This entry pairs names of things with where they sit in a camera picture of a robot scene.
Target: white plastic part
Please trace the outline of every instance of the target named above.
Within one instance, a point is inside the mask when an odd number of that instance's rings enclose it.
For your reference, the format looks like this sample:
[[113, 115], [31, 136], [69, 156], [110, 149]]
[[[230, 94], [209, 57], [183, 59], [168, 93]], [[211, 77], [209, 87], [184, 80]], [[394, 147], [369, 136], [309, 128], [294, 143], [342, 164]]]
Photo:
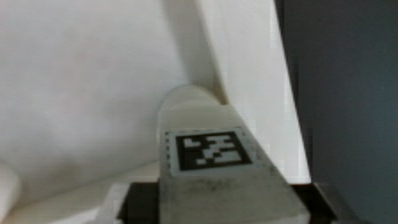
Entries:
[[10, 167], [0, 162], [0, 223], [21, 195], [21, 180]]
[[234, 108], [197, 86], [179, 87], [165, 98], [158, 137], [159, 223], [307, 223], [305, 207]]
[[227, 103], [289, 183], [310, 182], [273, 0], [197, 0]]

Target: white object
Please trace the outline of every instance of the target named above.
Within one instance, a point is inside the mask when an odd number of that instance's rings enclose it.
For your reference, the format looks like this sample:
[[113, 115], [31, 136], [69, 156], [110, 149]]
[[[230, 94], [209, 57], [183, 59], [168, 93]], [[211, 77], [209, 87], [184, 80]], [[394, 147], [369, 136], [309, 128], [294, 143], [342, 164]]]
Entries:
[[110, 187], [131, 180], [154, 181], [158, 163], [151, 162], [99, 182], [76, 188], [40, 202], [16, 207], [1, 224], [87, 224], [95, 219]]
[[227, 102], [291, 184], [310, 182], [273, 0], [197, 0]]
[[163, 105], [159, 223], [307, 224], [305, 207], [232, 107], [215, 104], [195, 86], [174, 90]]

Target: gray surface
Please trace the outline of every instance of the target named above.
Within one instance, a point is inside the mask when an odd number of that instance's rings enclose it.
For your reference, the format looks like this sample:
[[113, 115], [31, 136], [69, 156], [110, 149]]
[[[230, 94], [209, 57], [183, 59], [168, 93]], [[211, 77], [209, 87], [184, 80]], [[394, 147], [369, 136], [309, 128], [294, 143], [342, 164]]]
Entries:
[[392, 0], [284, 0], [312, 177], [376, 224], [398, 223], [396, 26]]
[[191, 1], [0, 5], [0, 159], [28, 203], [154, 160], [161, 98], [215, 69]]
[[[183, 110], [184, 128], [172, 118], [159, 117], [159, 220], [161, 224], [298, 224], [307, 223], [309, 215], [302, 202], [286, 184], [255, 140], [243, 127], [236, 112], [227, 106]], [[172, 138], [204, 133], [241, 131], [239, 142], [250, 155], [252, 164], [181, 170]]]

